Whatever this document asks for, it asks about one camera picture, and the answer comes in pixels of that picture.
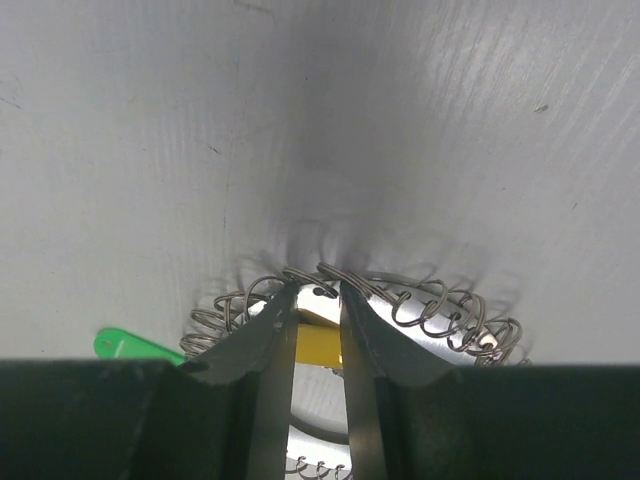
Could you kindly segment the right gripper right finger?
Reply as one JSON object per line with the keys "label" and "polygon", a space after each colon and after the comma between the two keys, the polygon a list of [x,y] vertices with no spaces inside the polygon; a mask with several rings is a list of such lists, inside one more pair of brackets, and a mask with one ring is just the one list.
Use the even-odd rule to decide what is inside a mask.
{"label": "right gripper right finger", "polygon": [[635,366],[461,367],[341,289],[357,479],[635,479]]}

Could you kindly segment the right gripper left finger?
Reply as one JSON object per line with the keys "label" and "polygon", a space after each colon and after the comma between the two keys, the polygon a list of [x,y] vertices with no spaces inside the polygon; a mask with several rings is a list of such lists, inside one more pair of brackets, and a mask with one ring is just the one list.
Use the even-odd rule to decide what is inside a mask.
{"label": "right gripper left finger", "polygon": [[163,360],[5,360],[5,479],[280,479],[295,286],[209,351]]}

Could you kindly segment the large metal keyring with rings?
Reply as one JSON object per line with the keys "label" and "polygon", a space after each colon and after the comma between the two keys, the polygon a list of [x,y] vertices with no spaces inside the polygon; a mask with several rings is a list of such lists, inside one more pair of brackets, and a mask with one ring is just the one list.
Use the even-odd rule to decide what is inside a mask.
{"label": "large metal keyring with rings", "polygon": [[[454,365],[529,363],[524,329],[509,316],[492,314],[487,301],[440,279],[415,280],[388,273],[341,270],[321,262],[308,272],[286,267],[256,278],[243,289],[200,301],[179,345],[191,360],[255,319],[286,285],[297,287],[295,305],[340,326],[340,288],[350,285],[392,328]],[[295,364],[285,476],[288,479],[349,479],[343,369]]]}

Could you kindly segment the yellow key tag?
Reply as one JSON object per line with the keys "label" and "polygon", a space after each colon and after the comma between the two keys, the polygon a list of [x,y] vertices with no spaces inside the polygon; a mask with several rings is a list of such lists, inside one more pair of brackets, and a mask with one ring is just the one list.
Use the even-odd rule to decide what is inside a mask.
{"label": "yellow key tag", "polygon": [[296,362],[343,369],[340,326],[306,309],[298,310]]}

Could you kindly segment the green key tag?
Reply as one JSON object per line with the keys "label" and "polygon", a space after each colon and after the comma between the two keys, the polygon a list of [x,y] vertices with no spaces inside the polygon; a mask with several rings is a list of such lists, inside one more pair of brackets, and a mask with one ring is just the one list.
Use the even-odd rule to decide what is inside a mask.
{"label": "green key tag", "polygon": [[115,327],[100,330],[93,348],[99,359],[160,359],[176,366],[185,362],[182,354]]}

